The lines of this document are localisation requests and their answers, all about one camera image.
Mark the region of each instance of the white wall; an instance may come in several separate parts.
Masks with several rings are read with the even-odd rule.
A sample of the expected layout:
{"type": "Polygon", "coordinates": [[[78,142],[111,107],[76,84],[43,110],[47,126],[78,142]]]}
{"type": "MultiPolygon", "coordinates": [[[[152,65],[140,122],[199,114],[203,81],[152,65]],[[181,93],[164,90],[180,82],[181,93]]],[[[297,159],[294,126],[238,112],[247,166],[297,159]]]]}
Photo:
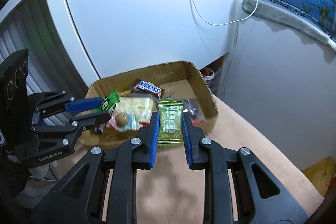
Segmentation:
{"type": "Polygon", "coordinates": [[[336,54],[256,17],[241,22],[223,100],[299,169],[336,156],[336,54]]]}
{"type": "MultiPolygon", "coordinates": [[[[195,0],[201,15],[212,23],[231,20],[233,2],[195,0]]],[[[202,68],[227,52],[229,27],[202,22],[190,0],[67,0],[67,3],[78,35],[100,77],[176,60],[191,61],[202,68]]]]}

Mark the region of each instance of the windowsill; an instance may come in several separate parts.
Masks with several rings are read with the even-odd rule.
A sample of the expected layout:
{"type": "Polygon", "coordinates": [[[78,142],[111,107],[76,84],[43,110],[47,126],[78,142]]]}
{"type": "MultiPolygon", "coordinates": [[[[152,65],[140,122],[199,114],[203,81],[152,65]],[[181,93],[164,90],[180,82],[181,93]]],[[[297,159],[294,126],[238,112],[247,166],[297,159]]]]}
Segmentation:
{"type": "MultiPolygon", "coordinates": [[[[294,30],[297,30],[322,45],[329,45],[336,53],[336,42],[334,42],[320,27],[308,18],[301,17],[287,10],[280,4],[270,0],[258,0],[258,8],[253,14],[256,17],[266,19],[294,30]]],[[[243,0],[241,7],[247,14],[251,14],[256,5],[256,0],[243,0]]]]}

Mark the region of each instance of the snack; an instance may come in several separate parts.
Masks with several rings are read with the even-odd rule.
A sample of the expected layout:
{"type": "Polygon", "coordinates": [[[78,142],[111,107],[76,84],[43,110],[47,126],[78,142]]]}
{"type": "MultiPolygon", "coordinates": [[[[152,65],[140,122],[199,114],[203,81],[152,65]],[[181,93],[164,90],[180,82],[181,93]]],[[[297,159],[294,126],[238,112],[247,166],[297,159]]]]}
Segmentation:
{"type": "Polygon", "coordinates": [[[131,112],[123,112],[124,115],[128,116],[128,122],[124,126],[118,126],[116,122],[116,117],[120,113],[113,113],[111,119],[109,120],[109,124],[114,127],[119,132],[125,132],[127,130],[138,130],[141,126],[139,125],[138,117],[131,112]]]}
{"type": "Polygon", "coordinates": [[[155,102],[151,97],[121,96],[119,100],[120,102],[116,105],[109,124],[120,132],[138,130],[144,124],[149,124],[152,112],[157,111],[155,102]],[[121,119],[119,114],[121,113],[129,115],[129,122],[124,126],[122,126],[122,123],[118,124],[120,122],[119,119],[121,119]]]}
{"type": "Polygon", "coordinates": [[[109,96],[106,97],[106,99],[102,102],[99,108],[95,108],[95,112],[106,110],[110,113],[113,112],[113,110],[116,107],[116,104],[120,102],[120,99],[118,97],[117,91],[113,90],[109,96]]]}
{"type": "Polygon", "coordinates": [[[94,132],[97,133],[97,134],[102,134],[104,129],[106,127],[106,123],[102,123],[101,125],[99,125],[98,127],[95,127],[94,128],[94,132]]]}
{"type": "Polygon", "coordinates": [[[130,94],[131,91],[130,90],[124,90],[123,92],[118,92],[118,96],[124,96],[126,94],[130,94]]]}
{"type": "Polygon", "coordinates": [[[160,99],[160,131],[158,146],[182,145],[183,100],[160,99]]]}
{"type": "Polygon", "coordinates": [[[157,86],[150,84],[148,82],[145,82],[143,80],[137,79],[133,87],[131,88],[134,92],[140,92],[140,93],[150,93],[155,95],[156,97],[160,98],[162,90],[158,88],[157,86]]]}
{"type": "Polygon", "coordinates": [[[174,93],[170,94],[169,96],[165,97],[164,99],[174,99],[174,93]]]}
{"type": "Polygon", "coordinates": [[[198,109],[190,102],[190,99],[188,99],[184,100],[183,112],[189,112],[191,118],[195,119],[198,114],[198,109]]]}
{"type": "Polygon", "coordinates": [[[129,123],[129,115],[125,112],[120,112],[115,116],[115,122],[118,127],[124,127],[129,123]]]}

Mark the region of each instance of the brown candy ball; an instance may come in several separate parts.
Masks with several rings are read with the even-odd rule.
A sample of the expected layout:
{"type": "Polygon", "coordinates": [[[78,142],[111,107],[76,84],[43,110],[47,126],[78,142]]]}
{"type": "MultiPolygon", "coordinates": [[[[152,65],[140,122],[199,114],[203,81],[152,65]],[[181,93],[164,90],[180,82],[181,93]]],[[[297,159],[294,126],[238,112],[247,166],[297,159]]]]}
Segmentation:
{"type": "Polygon", "coordinates": [[[116,115],[115,122],[118,127],[124,127],[129,122],[129,115],[125,112],[120,112],[116,115]]]}

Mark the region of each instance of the white cable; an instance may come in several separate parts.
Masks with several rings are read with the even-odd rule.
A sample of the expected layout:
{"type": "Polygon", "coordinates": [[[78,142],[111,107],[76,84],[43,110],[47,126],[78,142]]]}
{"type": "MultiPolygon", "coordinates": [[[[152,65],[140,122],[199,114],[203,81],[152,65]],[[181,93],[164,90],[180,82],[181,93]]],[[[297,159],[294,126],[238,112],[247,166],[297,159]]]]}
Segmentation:
{"type": "Polygon", "coordinates": [[[223,25],[228,25],[228,24],[231,24],[231,23],[235,23],[235,22],[238,22],[238,21],[242,21],[242,20],[248,19],[249,17],[251,17],[251,16],[254,14],[254,12],[255,12],[255,11],[257,10],[257,8],[258,8],[258,0],[257,0],[257,3],[256,3],[256,5],[255,5],[255,8],[254,8],[253,12],[252,12],[251,14],[249,14],[247,17],[242,18],[242,19],[238,19],[238,20],[235,20],[235,21],[232,21],[232,22],[228,22],[228,23],[223,23],[223,24],[212,24],[212,23],[210,23],[210,22],[207,22],[207,21],[206,21],[206,20],[199,14],[199,12],[198,12],[198,10],[197,10],[197,7],[196,7],[196,4],[195,4],[194,0],[192,0],[192,2],[193,2],[193,5],[194,5],[195,10],[196,10],[197,14],[199,15],[199,17],[200,17],[205,23],[207,23],[207,24],[209,24],[209,25],[213,25],[213,26],[223,26],[223,25]]]}

